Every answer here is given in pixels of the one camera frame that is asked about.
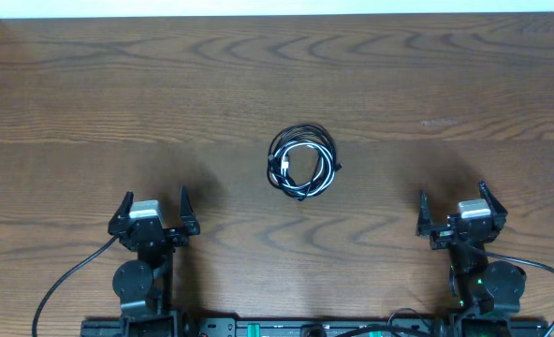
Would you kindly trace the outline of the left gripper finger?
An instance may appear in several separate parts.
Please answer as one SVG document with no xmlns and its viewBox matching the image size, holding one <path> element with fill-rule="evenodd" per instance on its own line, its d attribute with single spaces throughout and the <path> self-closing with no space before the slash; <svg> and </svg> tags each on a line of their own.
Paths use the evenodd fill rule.
<svg viewBox="0 0 554 337">
<path fill-rule="evenodd" d="M 133 205 L 134 193 L 127 191 L 124 195 L 123 201 L 120 204 L 117 212 L 115 213 L 116 220 L 123 220 L 129 218 L 129 213 Z"/>
<path fill-rule="evenodd" d="M 191 202 L 187 193 L 187 188 L 185 185 L 181 186 L 180 189 L 180 219 L 183 224 L 187 227 L 196 227 L 197 219 L 195 212 L 192 209 Z"/>
</svg>

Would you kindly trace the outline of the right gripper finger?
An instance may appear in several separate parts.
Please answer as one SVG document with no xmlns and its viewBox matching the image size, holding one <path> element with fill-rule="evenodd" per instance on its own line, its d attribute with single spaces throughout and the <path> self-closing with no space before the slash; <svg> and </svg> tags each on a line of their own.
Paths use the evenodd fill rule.
<svg viewBox="0 0 554 337">
<path fill-rule="evenodd" d="M 417 228 L 428 229 L 432 225 L 432 219 L 430 216 L 430 207 L 428 205 L 428 198 L 424 190 L 419 194 L 419 213 L 417 217 Z"/>
<path fill-rule="evenodd" d="M 487 184 L 483 180 L 478 182 L 478 188 L 481 198 L 483 198 L 489 205 L 492 215 L 506 216 L 506 208 L 493 196 Z"/>
</svg>

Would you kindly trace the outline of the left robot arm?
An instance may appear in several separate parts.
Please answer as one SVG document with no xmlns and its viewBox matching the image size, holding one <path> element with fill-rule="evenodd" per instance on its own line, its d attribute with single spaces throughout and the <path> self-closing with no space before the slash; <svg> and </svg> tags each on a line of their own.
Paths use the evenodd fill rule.
<svg viewBox="0 0 554 337">
<path fill-rule="evenodd" d="M 165 228 L 159 201 L 135 201 L 128 192 L 109 220 L 109 235 L 138 256 L 120 266 L 112 280 L 124 318 L 144 321 L 171 310 L 173 255 L 200 233 L 185 186 L 180 189 L 179 218 L 181 226 Z"/>
</svg>

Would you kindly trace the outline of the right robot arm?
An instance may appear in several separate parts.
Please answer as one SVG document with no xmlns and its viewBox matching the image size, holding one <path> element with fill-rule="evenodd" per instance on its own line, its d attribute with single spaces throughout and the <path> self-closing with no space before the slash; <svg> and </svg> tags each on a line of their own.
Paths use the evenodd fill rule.
<svg viewBox="0 0 554 337">
<path fill-rule="evenodd" d="M 427 194 L 419 197 L 416 235 L 430 239 L 432 250 L 446 250 L 450 258 L 451 293 L 470 315 L 514 314 L 520 310 L 526 273 L 501 258 L 490 262 L 485 245 L 494 242 L 506 223 L 507 210 L 478 183 L 480 197 L 458 203 L 446 221 L 432 220 Z"/>
</svg>

